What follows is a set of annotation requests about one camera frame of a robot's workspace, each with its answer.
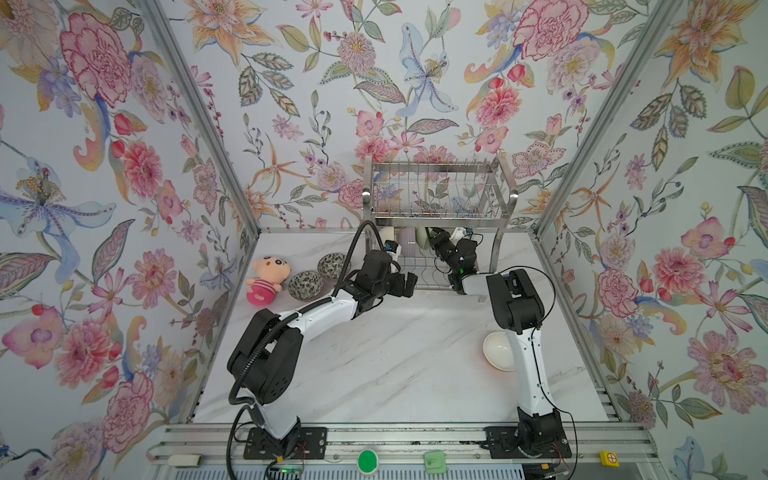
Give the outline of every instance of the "bowl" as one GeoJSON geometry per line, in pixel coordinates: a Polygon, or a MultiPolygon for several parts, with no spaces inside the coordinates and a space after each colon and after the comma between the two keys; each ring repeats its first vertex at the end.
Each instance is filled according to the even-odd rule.
{"type": "Polygon", "coordinates": [[[344,253],[329,253],[317,263],[317,271],[327,280],[338,280],[344,265],[344,253]]]}
{"type": "Polygon", "coordinates": [[[325,282],[315,270],[297,273],[288,282],[288,293],[296,300],[306,301],[320,295],[325,282]]]}
{"type": "Polygon", "coordinates": [[[512,347],[504,332],[493,332],[485,337],[482,343],[482,352],[488,363],[502,372],[515,371],[515,357],[512,355],[512,347]]]}

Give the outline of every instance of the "plush toy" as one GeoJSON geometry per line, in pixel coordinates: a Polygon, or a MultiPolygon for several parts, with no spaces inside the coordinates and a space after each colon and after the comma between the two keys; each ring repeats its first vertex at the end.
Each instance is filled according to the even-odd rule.
{"type": "Polygon", "coordinates": [[[257,278],[245,281],[246,298],[256,306],[266,306],[275,300],[277,292],[283,290],[280,285],[290,275],[290,265],[283,259],[275,257],[259,258],[253,262],[257,278]]]}

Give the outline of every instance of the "patterned bowl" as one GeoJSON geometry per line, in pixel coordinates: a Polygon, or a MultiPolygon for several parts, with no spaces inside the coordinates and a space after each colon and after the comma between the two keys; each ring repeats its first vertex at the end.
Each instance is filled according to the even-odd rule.
{"type": "Polygon", "coordinates": [[[343,253],[329,253],[317,263],[317,271],[328,280],[338,280],[345,258],[343,253]]]}
{"type": "Polygon", "coordinates": [[[315,270],[297,273],[288,282],[288,293],[296,300],[306,301],[320,295],[325,282],[315,270]]]}

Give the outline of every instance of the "dish rack shelf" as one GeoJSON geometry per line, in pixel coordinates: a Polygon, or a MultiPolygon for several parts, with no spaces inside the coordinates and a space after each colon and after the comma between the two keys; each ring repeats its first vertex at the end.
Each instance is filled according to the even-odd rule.
{"type": "MultiPolygon", "coordinates": [[[[466,159],[452,164],[363,164],[364,220],[377,227],[495,228],[491,270],[496,270],[502,237],[518,199],[517,183],[507,161],[466,159]]],[[[366,248],[372,239],[367,236],[366,248]]],[[[448,266],[434,252],[400,257],[403,271],[419,276],[421,290],[450,290],[448,266]]]]}

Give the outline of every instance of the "orange lily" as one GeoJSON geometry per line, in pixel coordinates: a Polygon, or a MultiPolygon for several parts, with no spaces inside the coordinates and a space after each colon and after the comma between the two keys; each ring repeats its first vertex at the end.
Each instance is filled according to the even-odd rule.
{"type": "Polygon", "coordinates": [[[592,208],[592,205],[594,205],[594,209],[598,212],[598,223],[600,224],[600,228],[603,229],[603,231],[605,231],[605,227],[603,227],[603,219],[600,216],[600,204],[606,205],[608,208],[611,208],[611,205],[607,201],[603,200],[603,198],[600,196],[600,194],[602,194],[603,191],[608,187],[608,185],[611,183],[611,181],[616,176],[616,172],[618,172],[618,171],[619,171],[619,169],[618,169],[618,166],[617,166],[616,170],[614,170],[613,175],[611,175],[611,178],[609,178],[608,181],[605,182],[605,185],[600,187],[600,189],[598,191],[596,191],[596,192],[593,192],[592,190],[590,190],[588,188],[583,188],[582,187],[582,188],[576,190],[574,193],[572,193],[571,195],[575,195],[575,194],[578,194],[579,192],[581,192],[581,199],[584,200],[585,203],[583,205],[581,205],[580,207],[576,207],[575,210],[578,210],[580,208],[583,208],[583,210],[580,211],[577,214],[571,215],[571,217],[578,217],[579,215],[584,215],[585,213],[587,213],[589,211],[590,208],[592,208]]]}
{"type": "Polygon", "coordinates": [[[267,135],[266,139],[270,141],[270,148],[272,149],[272,164],[269,167],[267,167],[267,168],[264,168],[262,170],[257,171],[256,174],[253,175],[253,181],[250,183],[248,188],[251,188],[253,186],[253,184],[256,183],[256,180],[259,180],[260,176],[264,175],[264,177],[269,178],[269,177],[272,177],[274,175],[272,177],[272,184],[270,185],[270,188],[266,189],[266,191],[271,190],[272,189],[272,185],[275,184],[275,180],[277,179],[277,188],[275,189],[274,193],[272,194],[272,196],[274,197],[277,194],[277,191],[280,189],[280,185],[283,182],[280,179],[280,172],[283,172],[284,174],[293,175],[294,177],[299,177],[299,178],[309,178],[309,177],[307,177],[305,175],[299,175],[296,172],[292,172],[291,170],[288,170],[286,168],[288,165],[295,164],[296,163],[295,161],[286,162],[284,164],[278,164],[277,163],[277,152],[275,152],[275,146],[272,143],[272,139],[268,135],[267,135]]]}

